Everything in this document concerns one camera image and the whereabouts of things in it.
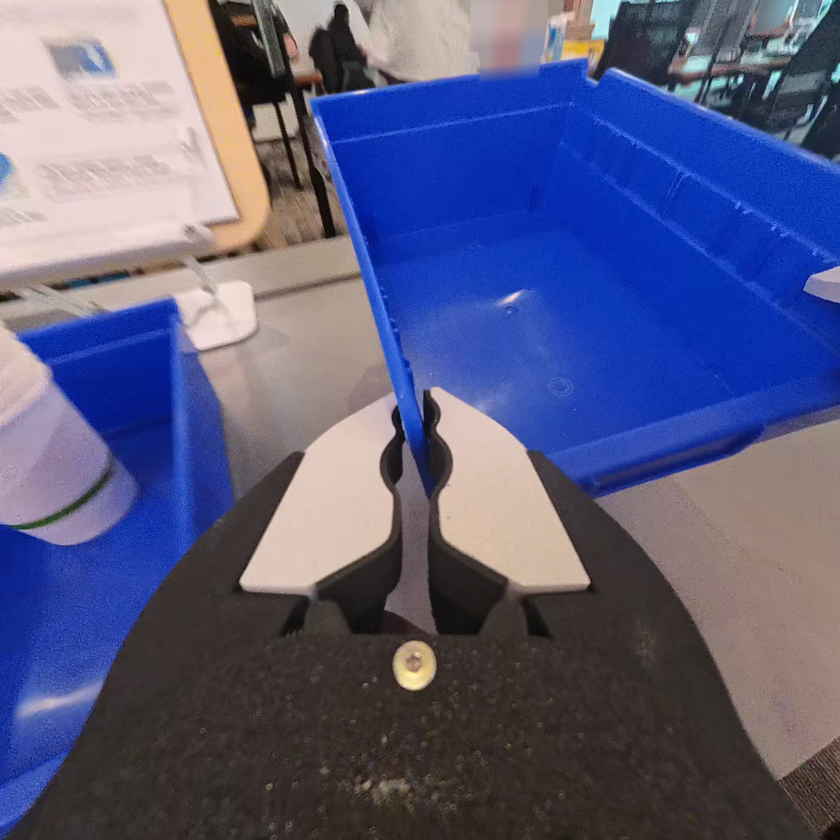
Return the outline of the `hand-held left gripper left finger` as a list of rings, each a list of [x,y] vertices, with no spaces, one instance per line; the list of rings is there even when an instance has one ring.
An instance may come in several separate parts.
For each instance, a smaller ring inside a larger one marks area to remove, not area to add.
[[[238,584],[335,604],[376,634],[403,569],[403,426],[394,395],[347,416],[301,454]]]

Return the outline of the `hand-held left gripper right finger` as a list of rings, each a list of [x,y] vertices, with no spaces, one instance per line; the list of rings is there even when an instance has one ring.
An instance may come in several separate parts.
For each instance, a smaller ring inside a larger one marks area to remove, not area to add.
[[[526,446],[441,387],[425,391],[423,411],[436,629],[477,634],[500,602],[589,590],[591,577]]]

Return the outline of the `blue plastic bin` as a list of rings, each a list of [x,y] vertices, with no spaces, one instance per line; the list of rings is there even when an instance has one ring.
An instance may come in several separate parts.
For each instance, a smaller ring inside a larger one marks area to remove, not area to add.
[[[67,756],[145,604],[234,503],[221,407],[172,299],[22,339],[140,493],[117,526],[77,546],[2,528],[2,837]]]
[[[311,110],[424,477],[436,386],[595,497],[838,419],[838,163],[584,59]]]

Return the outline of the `set of white paper cups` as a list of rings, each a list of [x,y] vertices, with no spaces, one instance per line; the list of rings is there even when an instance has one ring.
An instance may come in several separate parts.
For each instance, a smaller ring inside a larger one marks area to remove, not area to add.
[[[52,370],[1,328],[1,523],[40,541],[91,541],[130,513],[139,488]]]

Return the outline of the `black office chair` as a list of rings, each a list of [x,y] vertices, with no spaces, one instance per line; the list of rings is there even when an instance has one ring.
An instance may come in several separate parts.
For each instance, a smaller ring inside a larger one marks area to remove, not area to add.
[[[591,77],[600,81],[609,69],[618,69],[663,87],[696,5],[697,1],[619,3]]]
[[[828,99],[839,63],[839,2],[831,2],[804,45],[779,71],[774,84],[755,81],[737,118],[789,140],[812,124]]]

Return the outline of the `dark desk wooden top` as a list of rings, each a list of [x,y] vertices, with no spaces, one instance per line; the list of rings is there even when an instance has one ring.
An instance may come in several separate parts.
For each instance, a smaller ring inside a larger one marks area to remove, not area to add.
[[[668,69],[665,89],[669,93],[675,93],[678,88],[696,86],[694,103],[701,104],[706,102],[714,81],[734,82],[769,78],[788,67],[791,61],[792,56],[773,56],[760,61],[712,62],[702,69],[671,67]]]

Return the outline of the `wooden document board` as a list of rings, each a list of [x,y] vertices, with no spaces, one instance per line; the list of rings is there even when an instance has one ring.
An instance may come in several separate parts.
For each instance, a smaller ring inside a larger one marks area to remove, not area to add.
[[[270,196],[253,137],[207,3],[163,1],[163,6],[238,210],[237,221],[210,227],[213,243],[198,255],[240,251],[262,235],[270,215]]]

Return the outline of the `printed instruction sheet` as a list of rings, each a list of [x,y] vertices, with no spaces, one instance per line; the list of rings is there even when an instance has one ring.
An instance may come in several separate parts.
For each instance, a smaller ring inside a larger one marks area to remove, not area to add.
[[[238,208],[163,2],[2,2],[2,262]]]

